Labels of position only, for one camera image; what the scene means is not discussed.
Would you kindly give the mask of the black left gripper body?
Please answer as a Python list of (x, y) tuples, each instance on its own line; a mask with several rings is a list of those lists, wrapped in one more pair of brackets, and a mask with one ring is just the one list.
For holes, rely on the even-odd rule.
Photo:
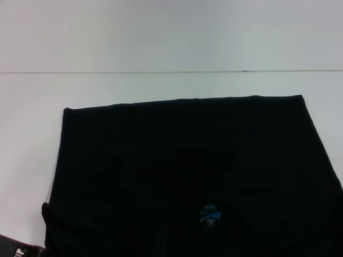
[(1, 235), (0, 257), (29, 256), (29, 250), (18, 241)]

